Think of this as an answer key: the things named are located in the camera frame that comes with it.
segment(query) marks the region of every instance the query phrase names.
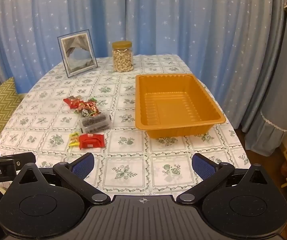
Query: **textured blue pad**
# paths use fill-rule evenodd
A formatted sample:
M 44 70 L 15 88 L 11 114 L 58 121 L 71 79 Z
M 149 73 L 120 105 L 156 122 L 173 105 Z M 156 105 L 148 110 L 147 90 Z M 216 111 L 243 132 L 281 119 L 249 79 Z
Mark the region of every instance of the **textured blue pad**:
M 73 174 L 77 175 L 80 179 L 85 179 L 92 171 L 95 165 L 95 159 L 92 154 L 81 160 L 72 168 Z
M 192 157 L 192 168 L 203 180 L 207 179 L 216 172 L 213 166 L 196 155 Z

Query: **triangular cutout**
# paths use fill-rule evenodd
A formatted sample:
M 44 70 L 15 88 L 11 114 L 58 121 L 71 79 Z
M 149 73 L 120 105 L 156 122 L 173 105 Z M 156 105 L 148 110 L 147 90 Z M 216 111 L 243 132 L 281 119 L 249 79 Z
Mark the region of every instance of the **triangular cutout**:
M 267 184 L 266 179 L 262 175 L 261 171 L 255 170 L 251 176 L 250 182 L 259 183 L 259 184 Z
M 37 178 L 35 176 L 35 173 L 32 169 L 29 169 L 26 171 L 26 173 L 23 175 L 22 179 L 20 180 L 19 184 L 25 184 L 30 182 L 37 182 Z

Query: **gold lid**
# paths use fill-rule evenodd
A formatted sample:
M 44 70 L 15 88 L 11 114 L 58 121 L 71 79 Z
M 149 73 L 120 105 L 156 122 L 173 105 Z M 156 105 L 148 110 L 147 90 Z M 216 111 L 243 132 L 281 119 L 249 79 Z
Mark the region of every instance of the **gold lid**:
M 112 44 L 113 49 L 124 49 L 124 48 L 130 48 L 132 46 L 131 41 L 115 41 Z

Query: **floral tablecloth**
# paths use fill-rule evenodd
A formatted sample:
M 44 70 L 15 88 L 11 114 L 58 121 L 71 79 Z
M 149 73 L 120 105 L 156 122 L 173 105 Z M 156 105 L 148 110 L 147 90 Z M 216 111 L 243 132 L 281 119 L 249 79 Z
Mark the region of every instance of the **floral tablecloth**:
M 191 167 L 199 152 L 211 160 L 248 168 L 248 158 L 227 121 L 203 135 L 150 139 L 135 128 L 135 76 L 150 73 L 191 73 L 176 55 L 134 56 L 134 69 L 113 71 L 110 57 L 98 58 L 99 67 L 67 78 L 60 63 L 41 78 L 21 102 L 0 135 L 0 154 L 31 151 L 39 167 L 72 162 L 86 152 L 95 167 L 85 179 L 111 197 L 114 194 L 176 197 L 201 181 Z M 69 134 L 77 130 L 77 114 L 63 98 L 95 97 L 102 111 L 110 111 L 113 128 L 101 132 L 105 148 L 69 148 Z

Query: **wooden floor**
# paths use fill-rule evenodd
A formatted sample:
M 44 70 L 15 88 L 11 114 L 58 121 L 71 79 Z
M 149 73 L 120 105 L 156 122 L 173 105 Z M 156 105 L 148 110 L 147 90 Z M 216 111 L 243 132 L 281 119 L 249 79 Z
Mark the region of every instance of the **wooden floor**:
M 245 135 L 244 133 L 240 130 L 236 130 L 236 134 L 238 135 L 238 138 L 240 142 L 242 143 L 243 148 L 245 148 Z M 251 164 L 253 163 L 259 163 L 261 164 L 270 177 L 273 179 L 274 183 L 277 185 L 281 193 L 284 195 L 285 199 L 287 200 L 287 187 L 281 188 L 280 186 L 286 182 L 285 178 L 281 175 L 280 173 L 280 167 L 282 163 L 285 161 L 285 158 L 279 148 L 277 148 L 274 153 L 269 156 L 265 157 L 262 155 L 259 155 L 253 151 L 245 151 L 249 161 Z M 285 229 L 282 232 L 282 237 L 287 240 L 287 225 Z

